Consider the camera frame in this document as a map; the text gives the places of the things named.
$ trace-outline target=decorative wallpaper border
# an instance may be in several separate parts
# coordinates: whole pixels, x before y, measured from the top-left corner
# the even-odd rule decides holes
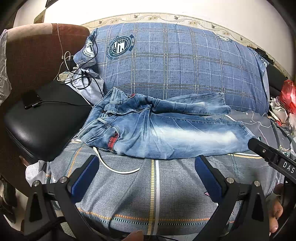
[[[88,28],[91,31],[95,28],[100,28],[105,25],[118,24],[118,23],[134,23],[134,22],[175,23],[179,25],[200,28],[203,30],[210,30],[219,35],[235,40],[244,46],[251,46],[253,48],[258,47],[264,50],[263,48],[261,48],[260,46],[252,42],[251,40],[221,25],[208,22],[206,20],[199,19],[199,18],[194,18],[190,16],[185,16],[185,15],[170,14],[170,13],[131,13],[131,14],[125,14],[125,15],[117,15],[117,16],[111,16],[107,18],[94,20],[94,21],[82,24],[82,26]],[[268,54],[268,56],[270,59],[274,61],[274,65],[285,76],[291,79],[291,75],[271,55]]]

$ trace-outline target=jeans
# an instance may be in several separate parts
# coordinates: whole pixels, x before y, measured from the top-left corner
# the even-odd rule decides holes
[[[254,135],[229,112],[223,93],[160,100],[114,87],[93,107],[78,137],[101,150],[152,159],[246,151]]]

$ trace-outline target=metal screw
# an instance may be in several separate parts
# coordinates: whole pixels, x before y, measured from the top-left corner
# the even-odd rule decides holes
[[[37,187],[39,184],[40,184],[40,181],[39,180],[36,180],[36,181],[33,182],[33,186],[34,187]]]
[[[226,181],[227,181],[228,183],[234,183],[234,179],[233,179],[232,177],[228,177],[228,178],[226,178]]]
[[[67,180],[68,180],[67,177],[61,177],[61,178],[59,179],[60,183],[65,183]]]
[[[260,186],[260,182],[258,182],[258,181],[254,181],[254,184],[255,184],[256,187]]]

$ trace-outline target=brown chair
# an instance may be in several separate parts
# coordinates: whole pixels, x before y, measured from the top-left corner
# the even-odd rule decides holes
[[[0,106],[0,174],[27,196],[30,187],[25,180],[25,166],[19,149],[6,133],[3,116],[21,99],[22,93],[38,89],[57,75],[62,62],[57,27],[64,52],[73,55],[82,49],[89,35],[89,30],[82,26],[38,23],[12,28],[7,33],[7,75],[12,91]]]

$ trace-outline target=wall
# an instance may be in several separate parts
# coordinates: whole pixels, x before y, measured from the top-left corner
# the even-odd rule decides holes
[[[290,75],[295,73],[293,38],[282,17],[266,0],[58,0],[46,10],[44,22],[80,25],[100,18],[137,12],[182,14],[222,25],[263,48]]]
[[[15,16],[13,27],[34,23],[34,18],[45,9],[46,0],[28,0]]]

